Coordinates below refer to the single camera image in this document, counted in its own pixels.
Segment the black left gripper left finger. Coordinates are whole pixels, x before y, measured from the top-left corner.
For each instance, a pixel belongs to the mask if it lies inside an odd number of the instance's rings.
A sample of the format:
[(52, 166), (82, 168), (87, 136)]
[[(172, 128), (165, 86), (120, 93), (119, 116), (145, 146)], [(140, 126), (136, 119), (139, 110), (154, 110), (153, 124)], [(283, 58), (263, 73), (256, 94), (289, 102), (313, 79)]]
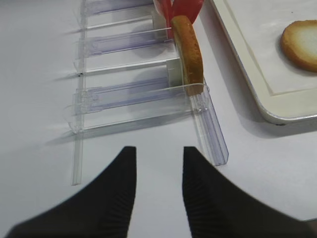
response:
[(136, 196), (136, 147), (124, 147), (90, 184), (20, 224), (8, 238), (126, 238)]

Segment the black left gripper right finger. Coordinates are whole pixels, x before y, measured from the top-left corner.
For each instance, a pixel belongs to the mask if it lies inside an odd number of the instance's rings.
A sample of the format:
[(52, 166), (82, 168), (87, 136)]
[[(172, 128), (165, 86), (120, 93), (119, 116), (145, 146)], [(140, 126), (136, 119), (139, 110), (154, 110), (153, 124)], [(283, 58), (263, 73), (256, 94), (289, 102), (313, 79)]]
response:
[(194, 238), (315, 238), (315, 221), (299, 221), (251, 197), (195, 147), (184, 147), (182, 194)]

